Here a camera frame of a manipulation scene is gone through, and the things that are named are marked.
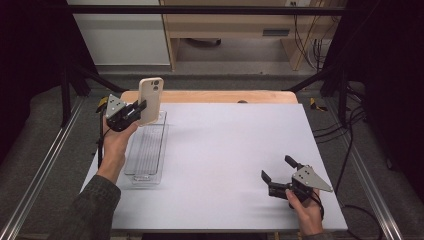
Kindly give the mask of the beige patterned phone case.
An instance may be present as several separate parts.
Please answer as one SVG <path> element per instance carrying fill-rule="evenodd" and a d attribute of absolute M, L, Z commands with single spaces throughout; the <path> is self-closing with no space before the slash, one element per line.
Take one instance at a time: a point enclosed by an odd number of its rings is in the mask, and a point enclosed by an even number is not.
<path fill-rule="evenodd" d="M 158 120 L 163 86 L 164 80 L 160 77 L 144 78 L 139 82 L 138 100 L 146 103 L 146 108 L 140 113 L 139 126 Z"/>

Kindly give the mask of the person's right hand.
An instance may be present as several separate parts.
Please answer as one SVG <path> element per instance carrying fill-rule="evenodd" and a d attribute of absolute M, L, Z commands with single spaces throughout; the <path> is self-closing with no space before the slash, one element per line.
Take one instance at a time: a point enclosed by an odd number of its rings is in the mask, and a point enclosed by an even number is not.
<path fill-rule="evenodd" d="M 302 203 L 291 190 L 286 190 L 285 193 L 297 214 L 300 235 L 309 237 L 323 233 L 320 206 L 313 200 Z"/>

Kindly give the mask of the yellow black tape strip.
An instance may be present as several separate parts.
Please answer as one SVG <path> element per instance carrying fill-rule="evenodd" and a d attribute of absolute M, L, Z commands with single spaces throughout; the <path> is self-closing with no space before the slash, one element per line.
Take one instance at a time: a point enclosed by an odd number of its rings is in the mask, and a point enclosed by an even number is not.
<path fill-rule="evenodd" d="M 325 106 L 318 106 L 315 98 L 310 98 L 310 109 L 311 110 L 317 110 L 317 111 L 321 111 L 321 112 L 326 112 L 328 111 L 328 108 Z"/>
<path fill-rule="evenodd" d="M 103 97 L 98 103 L 96 112 L 100 113 L 101 111 L 103 111 L 104 108 L 107 106 L 107 102 L 108 102 L 108 97 L 107 96 Z"/>

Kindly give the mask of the black horizontal frame bar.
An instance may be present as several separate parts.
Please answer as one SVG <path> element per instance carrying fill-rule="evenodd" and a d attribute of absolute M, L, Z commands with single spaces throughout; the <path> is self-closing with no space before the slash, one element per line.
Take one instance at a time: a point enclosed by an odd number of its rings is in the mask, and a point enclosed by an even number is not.
<path fill-rule="evenodd" d="M 69 5 L 75 14 L 224 14 L 224 15 L 317 15 L 341 16 L 346 8 L 260 7 L 260 6 L 149 6 L 149 5 Z"/>

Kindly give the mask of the clear plastic tray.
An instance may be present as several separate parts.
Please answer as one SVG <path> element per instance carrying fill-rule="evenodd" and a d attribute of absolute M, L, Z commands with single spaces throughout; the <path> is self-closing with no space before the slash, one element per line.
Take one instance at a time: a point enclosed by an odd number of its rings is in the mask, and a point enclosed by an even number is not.
<path fill-rule="evenodd" d="M 124 175 L 131 184 L 147 187 L 161 182 L 167 133 L 167 112 L 161 111 L 156 122 L 139 127 L 130 137 Z"/>

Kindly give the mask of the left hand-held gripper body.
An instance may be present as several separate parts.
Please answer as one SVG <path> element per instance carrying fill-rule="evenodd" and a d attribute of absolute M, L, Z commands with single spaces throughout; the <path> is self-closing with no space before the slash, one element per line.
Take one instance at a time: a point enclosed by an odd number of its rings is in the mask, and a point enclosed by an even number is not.
<path fill-rule="evenodd" d="M 115 132 L 121 132 L 133 122 L 139 120 L 141 112 L 135 112 L 132 104 L 127 104 L 120 98 L 110 94 L 105 113 L 107 126 Z"/>

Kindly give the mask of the black metal stand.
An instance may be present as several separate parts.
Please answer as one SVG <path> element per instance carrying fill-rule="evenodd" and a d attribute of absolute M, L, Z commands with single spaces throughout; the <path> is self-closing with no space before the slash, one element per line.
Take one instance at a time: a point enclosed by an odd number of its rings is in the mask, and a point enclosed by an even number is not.
<path fill-rule="evenodd" d="M 320 94 L 323 97 L 333 97 L 335 92 L 338 92 L 338 108 L 337 108 L 337 119 L 343 126 L 347 126 L 347 75 L 341 66 L 332 64 L 313 76 L 301 81 L 300 83 L 287 88 L 287 91 L 296 93 L 305 87 L 317 82 L 323 81 L 323 85 L 320 89 Z"/>
<path fill-rule="evenodd" d="M 71 119 L 71 102 L 70 87 L 72 85 L 79 96 L 88 96 L 91 88 L 88 86 L 86 79 L 94 80 L 100 85 L 106 87 L 112 92 L 122 93 L 124 88 L 119 87 L 112 82 L 101 77 L 98 73 L 94 73 L 81 65 L 68 64 L 60 67 L 60 85 L 62 94 L 62 123 L 64 127 Z"/>

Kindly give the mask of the wooden table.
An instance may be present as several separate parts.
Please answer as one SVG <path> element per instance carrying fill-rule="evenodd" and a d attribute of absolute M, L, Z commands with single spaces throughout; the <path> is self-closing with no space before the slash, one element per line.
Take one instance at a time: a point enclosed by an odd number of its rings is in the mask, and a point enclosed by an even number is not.
<path fill-rule="evenodd" d="M 277 103 L 297 104 L 290 91 L 271 90 L 164 90 L 162 103 Z"/>

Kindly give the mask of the light wooden desk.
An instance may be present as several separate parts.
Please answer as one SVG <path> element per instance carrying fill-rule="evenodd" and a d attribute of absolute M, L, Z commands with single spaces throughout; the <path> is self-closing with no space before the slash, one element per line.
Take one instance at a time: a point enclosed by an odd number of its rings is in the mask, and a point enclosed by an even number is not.
<path fill-rule="evenodd" d="M 162 6 L 260 6 L 342 7 L 345 0 L 159 0 Z M 274 38 L 279 39 L 294 71 L 300 69 L 313 39 L 330 39 L 338 17 L 284 15 L 165 14 L 166 36 L 171 61 L 176 61 L 176 42 L 183 38 Z M 286 37 L 264 37 L 263 29 L 290 29 Z"/>

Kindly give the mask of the person's left hand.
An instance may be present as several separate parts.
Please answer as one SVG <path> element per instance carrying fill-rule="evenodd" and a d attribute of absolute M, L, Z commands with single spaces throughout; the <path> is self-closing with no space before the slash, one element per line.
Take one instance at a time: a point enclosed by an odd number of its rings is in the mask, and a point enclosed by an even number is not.
<path fill-rule="evenodd" d="M 122 161 L 125 158 L 129 138 L 137 128 L 138 125 L 132 123 L 125 130 L 115 132 L 107 126 L 106 118 L 103 118 L 103 160 Z"/>

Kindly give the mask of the black curtain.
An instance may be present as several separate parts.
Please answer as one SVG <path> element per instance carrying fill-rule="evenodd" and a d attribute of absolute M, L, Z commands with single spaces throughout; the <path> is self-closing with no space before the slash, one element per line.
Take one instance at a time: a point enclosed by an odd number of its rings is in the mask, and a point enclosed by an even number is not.
<path fill-rule="evenodd" d="M 67 0 L 0 0 L 0 164 L 30 115 L 31 99 L 61 84 L 65 63 L 96 68 Z"/>
<path fill-rule="evenodd" d="M 388 157 L 424 200 L 424 0 L 347 0 L 326 62 L 365 86 L 365 109 Z"/>

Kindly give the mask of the white table board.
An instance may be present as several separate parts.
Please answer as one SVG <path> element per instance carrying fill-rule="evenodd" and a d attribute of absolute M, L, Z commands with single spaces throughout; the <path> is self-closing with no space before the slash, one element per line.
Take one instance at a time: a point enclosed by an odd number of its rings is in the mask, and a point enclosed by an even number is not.
<path fill-rule="evenodd" d="M 261 178 L 288 183 L 291 156 L 328 176 L 300 104 L 163 105 L 168 135 L 161 182 L 137 189 L 121 175 L 113 229 L 140 232 L 293 230 L 295 213 Z"/>

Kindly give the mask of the white cabinet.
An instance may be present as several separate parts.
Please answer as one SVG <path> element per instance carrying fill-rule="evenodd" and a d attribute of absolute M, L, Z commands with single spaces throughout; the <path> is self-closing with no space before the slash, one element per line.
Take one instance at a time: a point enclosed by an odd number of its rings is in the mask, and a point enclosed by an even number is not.
<path fill-rule="evenodd" d="M 170 64 L 160 14 L 75 14 L 74 18 L 98 66 Z"/>

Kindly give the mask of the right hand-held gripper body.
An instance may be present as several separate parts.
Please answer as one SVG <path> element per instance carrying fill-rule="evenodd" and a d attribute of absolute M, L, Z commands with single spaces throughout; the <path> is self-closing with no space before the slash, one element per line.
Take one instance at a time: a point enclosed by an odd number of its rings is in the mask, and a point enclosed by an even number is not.
<path fill-rule="evenodd" d="M 287 189 L 291 190 L 301 202 L 311 198 L 315 189 L 327 192 L 333 191 L 333 188 L 318 176 L 309 165 L 300 167 L 292 175 L 290 183 L 276 183 L 268 178 L 269 196 L 287 200 L 285 193 Z"/>

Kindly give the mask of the aluminium frame rail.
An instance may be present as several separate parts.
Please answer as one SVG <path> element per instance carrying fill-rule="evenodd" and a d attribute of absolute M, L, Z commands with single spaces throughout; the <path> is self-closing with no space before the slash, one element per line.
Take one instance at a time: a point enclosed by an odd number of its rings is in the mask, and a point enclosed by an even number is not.
<path fill-rule="evenodd" d="M 403 235 L 394 220 L 380 190 L 366 168 L 363 159 L 353 143 L 351 133 L 342 135 L 344 145 L 348 149 L 347 156 L 351 158 L 352 165 L 367 196 L 370 206 L 387 240 L 404 240 Z"/>
<path fill-rule="evenodd" d="M 65 145 L 73 126 L 78 119 L 81 109 L 86 102 L 85 97 L 77 97 L 71 110 L 68 122 L 60 128 L 40 167 L 27 187 L 18 206 L 0 231 L 0 240 L 15 240 L 30 210 L 32 209 L 41 189 L 54 165 L 63 146 Z"/>

